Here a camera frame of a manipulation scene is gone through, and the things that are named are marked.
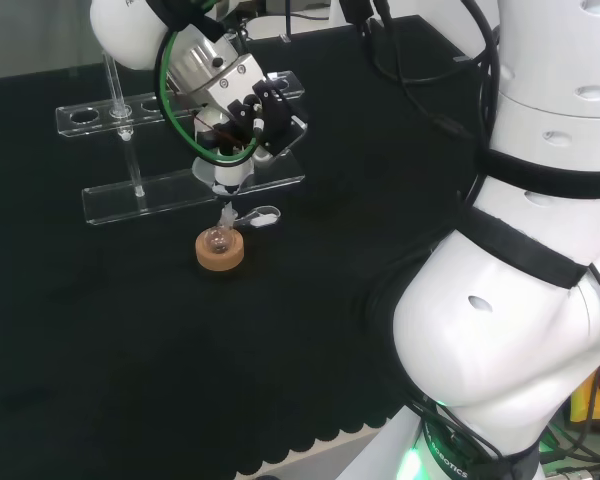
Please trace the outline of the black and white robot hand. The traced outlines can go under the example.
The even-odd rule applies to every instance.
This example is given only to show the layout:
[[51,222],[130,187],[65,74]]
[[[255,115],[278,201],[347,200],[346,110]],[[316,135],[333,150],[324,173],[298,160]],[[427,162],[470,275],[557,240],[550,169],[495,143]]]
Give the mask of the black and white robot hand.
[[196,91],[194,100],[200,105],[194,116],[194,141],[217,167],[267,162],[307,129],[281,88],[250,54]]

